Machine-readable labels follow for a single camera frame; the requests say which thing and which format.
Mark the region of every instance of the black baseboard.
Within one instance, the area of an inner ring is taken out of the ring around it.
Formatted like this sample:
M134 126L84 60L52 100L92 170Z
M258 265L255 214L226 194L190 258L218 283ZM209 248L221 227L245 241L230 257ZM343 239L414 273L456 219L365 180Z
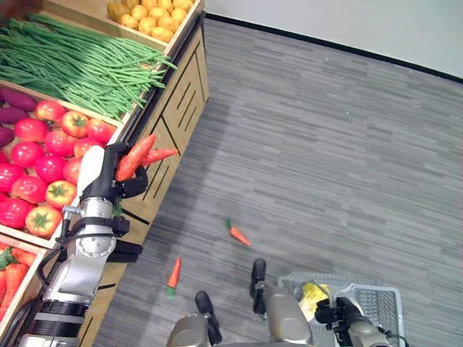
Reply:
M329 48L339 49L340 51L343 51L343 52L358 54L359 56L365 56L367 58L372 58L372 59L376 59L380 61L386 61L388 63L399 65L401 67L406 67L408 69L417 70L420 72L424 72L426 74L431 74L431 75L434 75L440 78L444 78L446 80L451 80L453 82L463 84L463 78L460 78L460 77L457 77L451 74L446 74L445 72L440 72L438 70L430 69L428 67L422 67L421 65L409 63L408 61L403 61L400 59L391 58L389 56L383 56L381 54L364 51L362 49L341 45L339 43L321 40L320 38L311 38L310 36L291 33L289 31L275 29L274 27L266 27L265 25L245 22L243 20L235 20L233 18L223 17L217 14L212 14L212 13L207 13L205 17L212 19L212 20L218 20L219 22L239 25L240 27L248 27L250 29L264 31L266 33L277 34L277 35L285 36L287 38L294 38L296 40L310 42L310 43L314 43L314 44L329 47Z

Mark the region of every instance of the yellow potato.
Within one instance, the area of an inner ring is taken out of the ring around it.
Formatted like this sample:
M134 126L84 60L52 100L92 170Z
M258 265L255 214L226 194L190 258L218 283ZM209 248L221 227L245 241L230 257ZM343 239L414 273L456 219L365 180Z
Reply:
M163 17L158 21L158 25L160 27L164 27L167 30L172 31L175 33L177 29L179 28L179 23L177 23L174 18L172 17Z
M119 18L119 23L131 29L138 28L138 21L134 17L132 17L130 14L123 14Z
M150 11L153 7L158 6L158 0L142 0L142 5Z
M174 9L174 5L172 5L171 0L158 0L158 6L166 9L168 13L171 13Z
M142 5L137 5L132 9L132 12L130 14L136 20L142 20L143 18L146 18L148 16L148 10Z
M176 9L184 9L188 12L192 8L193 3L190 0L174 0L173 5Z
M117 22L123 14L130 14L130 10L123 4L108 4L106 7L108 16L111 20Z
M140 0L124 0L124 5L129 7L129 10L132 11L135 6L140 5Z
M160 20L162 17L170 17L169 13L163 7L153 7L150 10L150 17Z
M151 35L151 30L158 26L158 23L154 18L146 17L140 20L138 24L138 31L146 35Z
M185 17L187 16L187 11L184 9L174 9L171 13L172 18L177 22L177 23L182 23Z
M151 30L151 36L164 41L165 43L169 43L169 41L174 37L174 33L164 27L155 27Z

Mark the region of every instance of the red tomato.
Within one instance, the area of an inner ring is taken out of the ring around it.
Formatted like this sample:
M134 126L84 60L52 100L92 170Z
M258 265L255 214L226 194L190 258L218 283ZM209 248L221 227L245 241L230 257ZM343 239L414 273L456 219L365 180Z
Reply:
M51 154L72 157L76 141L75 137L56 130L46 135L45 147Z
M23 228L27 214L35 207L27 201L11 198L0 202L0 224Z
M50 237L62 219L62 214L50 206L39 206L26 217L26 228L32 235Z
M77 111L66 112L61 120L61 128L71 136L81 139L87 136L88 118Z
M16 144L9 154L12 162L22 168L31 168L35 162L45 155L42 146L35 142L20 142Z
M18 165L0 163L0 192L10 193L14 181L25 174Z
M0 163L8 163L8 157L3 150L0 150Z
M46 189L46 203L61 210L63 206L71 205L77 194L74 184L67 181L56 181Z
M38 119L24 118L14 125L14 134L22 141L44 142L48 127Z
M93 146L100 146L101 143L99 143L95 139L81 139L78 140L74 146L74 155L76 158L81 158L88 152L89 149Z
M116 127L113 127L100 119L91 119L87 125L87 135L90 138L101 142L103 145L108 143L115 131Z
M74 158L68 161L64 166L63 174L66 181L71 182L72 184L77 184L80 172L80 162L80 159Z
M63 169L66 165L65 159L56 155L45 155L39 158L34 165L35 173L47 183L63 179Z
M63 106L51 100L42 100L34 110L35 116L44 121L58 121L65 113Z
M35 176L18 178L12 187L12 195L36 204L45 201L47 183Z

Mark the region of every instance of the gray carpet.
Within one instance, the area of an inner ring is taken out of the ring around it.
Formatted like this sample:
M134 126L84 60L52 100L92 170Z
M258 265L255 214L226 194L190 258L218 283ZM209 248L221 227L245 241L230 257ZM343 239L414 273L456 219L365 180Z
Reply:
M402 293L411 346L460 346L463 87L220 22L205 37L211 98L95 346L164 346L199 290L224 342L268 340L247 295L256 257L274 280L386 282Z

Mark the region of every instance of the white wall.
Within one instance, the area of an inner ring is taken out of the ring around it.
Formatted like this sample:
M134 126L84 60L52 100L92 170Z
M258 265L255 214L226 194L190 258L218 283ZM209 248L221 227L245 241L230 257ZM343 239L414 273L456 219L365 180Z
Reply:
M205 0L206 11L463 77L462 0Z

